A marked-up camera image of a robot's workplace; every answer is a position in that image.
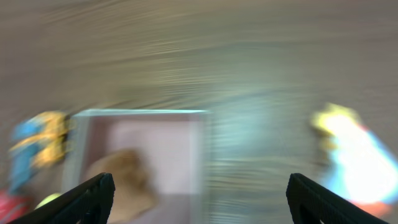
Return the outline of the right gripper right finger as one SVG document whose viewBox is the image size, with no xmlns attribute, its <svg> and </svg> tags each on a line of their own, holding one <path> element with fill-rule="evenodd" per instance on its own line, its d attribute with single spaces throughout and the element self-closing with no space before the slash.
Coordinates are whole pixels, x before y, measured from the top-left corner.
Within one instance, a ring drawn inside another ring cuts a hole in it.
<svg viewBox="0 0 398 224">
<path fill-rule="evenodd" d="M 388 224 L 300 173 L 290 175 L 286 197 L 295 224 Z"/>
</svg>

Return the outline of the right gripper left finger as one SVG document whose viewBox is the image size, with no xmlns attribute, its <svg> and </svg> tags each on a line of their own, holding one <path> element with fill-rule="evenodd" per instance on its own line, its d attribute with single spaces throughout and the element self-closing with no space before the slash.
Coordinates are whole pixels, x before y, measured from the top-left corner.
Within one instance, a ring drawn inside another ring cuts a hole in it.
<svg viewBox="0 0 398 224">
<path fill-rule="evenodd" d="M 107 224 L 114 191 L 113 176 L 100 173 L 9 224 Z"/>
</svg>

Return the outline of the yellow wooden rattle drum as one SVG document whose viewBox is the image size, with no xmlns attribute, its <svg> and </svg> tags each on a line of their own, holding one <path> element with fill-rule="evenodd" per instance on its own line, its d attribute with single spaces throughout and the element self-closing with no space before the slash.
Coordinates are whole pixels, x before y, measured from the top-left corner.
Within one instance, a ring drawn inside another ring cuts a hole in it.
<svg viewBox="0 0 398 224">
<path fill-rule="evenodd" d="M 45 204 L 47 204 L 47 203 L 49 203 L 49 202 L 55 200 L 56 198 L 59 198 L 59 196 L 61 196 L 61 193 L 54 193 L 54 194 L 51 194 L 51 195 L 45 197 L 45 198 L 35 207 L 35 209 L 38 209 L 38 208 L 44 206 Z"/>
</svg>

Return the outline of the brown plush toy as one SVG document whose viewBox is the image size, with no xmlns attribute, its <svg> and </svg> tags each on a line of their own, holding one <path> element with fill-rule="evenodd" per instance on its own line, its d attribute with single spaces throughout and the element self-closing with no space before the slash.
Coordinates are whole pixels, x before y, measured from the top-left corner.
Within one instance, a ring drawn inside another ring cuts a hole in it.
<svg viewBox="0 0 398 224">
<path fill-rule="evenodd" d="M 157 205 L 147 164 L 137 150 L 125 149 L 102 157 L 88 167 L 85 179 L 100 173 L 110 173 L 115 186 L 108 223 L 131 222 Z"/>
</svg>

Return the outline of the white plush duck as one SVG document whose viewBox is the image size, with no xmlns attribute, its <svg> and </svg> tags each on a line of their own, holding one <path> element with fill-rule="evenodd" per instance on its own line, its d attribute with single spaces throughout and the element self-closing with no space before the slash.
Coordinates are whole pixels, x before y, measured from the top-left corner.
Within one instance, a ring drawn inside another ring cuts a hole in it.
<svg viewBox="0 0 398 224">
<path fill-rule="evenodd" d="M 353 109 L 327 103 L 310 117 L 326 165 L 322 186 L 382 217 L 397 203 L 397 158 Z"/>
</svg>

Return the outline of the yellow toy bulldozer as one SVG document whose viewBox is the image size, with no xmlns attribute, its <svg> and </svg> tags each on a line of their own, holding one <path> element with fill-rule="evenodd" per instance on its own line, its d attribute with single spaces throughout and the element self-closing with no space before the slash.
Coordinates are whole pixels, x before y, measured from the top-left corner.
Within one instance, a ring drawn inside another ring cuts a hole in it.
<svg viewBox="0 0 398 224">
<path fill-rule="evenodd" d="M 16 126 L 13 134 L 16 143 L 9 150 L 12 161 L 9 194 L 18 194 L 38 170 L 65 157 L 70 123 L 67 113 L 45 111 Z"/>
</svg>

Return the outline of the red eyeball toy ball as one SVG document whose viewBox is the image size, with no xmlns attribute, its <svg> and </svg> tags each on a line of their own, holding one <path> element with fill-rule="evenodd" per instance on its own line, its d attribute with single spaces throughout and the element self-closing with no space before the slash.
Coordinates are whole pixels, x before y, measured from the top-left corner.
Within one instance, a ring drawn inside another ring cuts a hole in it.
<svg viewBox="0 0 398 224">
<path fill-rule="evenodd" d="M 7 190 L 1 191 L 1 224 L 9 223 L 25 215 L 32 202 L 26 195 L 9 194 Z"/>
</svg>

